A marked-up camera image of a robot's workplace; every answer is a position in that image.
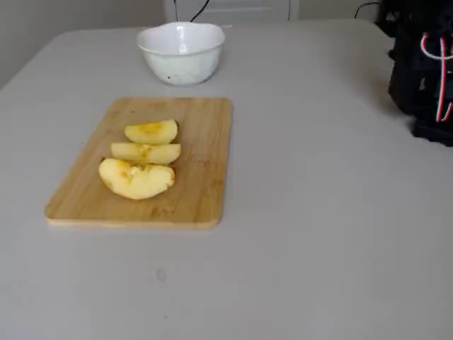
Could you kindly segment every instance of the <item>wooden cutting board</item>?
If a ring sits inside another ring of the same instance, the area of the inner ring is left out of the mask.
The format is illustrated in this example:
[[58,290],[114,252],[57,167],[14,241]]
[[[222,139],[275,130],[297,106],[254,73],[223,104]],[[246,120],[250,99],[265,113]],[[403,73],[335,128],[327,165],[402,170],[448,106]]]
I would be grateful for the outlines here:
[[[112,104],[70,168],[45,216],[56,225],[211,229],[220,221],[227,170],[231,101],[226,98],[121,98]],[[176,182],[165,193],[133,201],[98,177],[110,143],[127,141],[126,125],[176,119]]]

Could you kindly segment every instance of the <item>table surface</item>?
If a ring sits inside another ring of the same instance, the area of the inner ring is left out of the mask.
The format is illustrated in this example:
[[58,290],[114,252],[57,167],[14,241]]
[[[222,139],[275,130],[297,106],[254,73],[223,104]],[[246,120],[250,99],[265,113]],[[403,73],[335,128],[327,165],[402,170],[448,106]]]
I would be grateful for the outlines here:
[[[0,91],[0,338],[450,340],[453,153],[386,94],[362,21],[227,29],[208,82],[159,82],[138,30],[67,33]],[[211,232],[60,229],[43,208],[119,96],[234,102]]]

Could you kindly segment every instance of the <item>sliced apple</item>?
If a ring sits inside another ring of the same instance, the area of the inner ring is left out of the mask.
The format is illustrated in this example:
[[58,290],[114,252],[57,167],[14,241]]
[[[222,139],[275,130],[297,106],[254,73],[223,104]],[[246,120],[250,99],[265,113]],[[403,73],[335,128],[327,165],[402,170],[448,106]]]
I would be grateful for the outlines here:
[[176,120],[162,120],[161,122],[128,125],[125,128],[126,137],[134,143],[163,145],[171,143],[178,134]]
[[138,163],[167,165],[173,163],[181,155],[180,144],[147,145],[136,143],[112,143],[112,156]]
[[154,197],[175,183],[175,171],[167,166],[138,166],[111,158],[102,161],[99,176],[112,192],[131,200]]

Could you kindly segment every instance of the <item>white bowl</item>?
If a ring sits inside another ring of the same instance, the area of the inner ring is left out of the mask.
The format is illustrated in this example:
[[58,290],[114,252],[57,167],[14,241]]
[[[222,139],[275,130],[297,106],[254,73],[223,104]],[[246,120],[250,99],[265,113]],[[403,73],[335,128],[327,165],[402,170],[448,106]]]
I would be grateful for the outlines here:
[[219,64],[225,34],[207,23],[167,23],[141,32],[137,43],[158,78],[172,85],[199,84]]

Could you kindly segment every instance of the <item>black electronic device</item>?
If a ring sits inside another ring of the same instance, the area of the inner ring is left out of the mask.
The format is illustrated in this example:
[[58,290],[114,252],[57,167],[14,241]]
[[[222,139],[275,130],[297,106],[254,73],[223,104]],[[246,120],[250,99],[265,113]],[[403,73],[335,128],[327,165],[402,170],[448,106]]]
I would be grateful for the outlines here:
[[398,12],[390,96],[414,136],[453,146],[453,0],[383,0],[381,22],[387,11]]

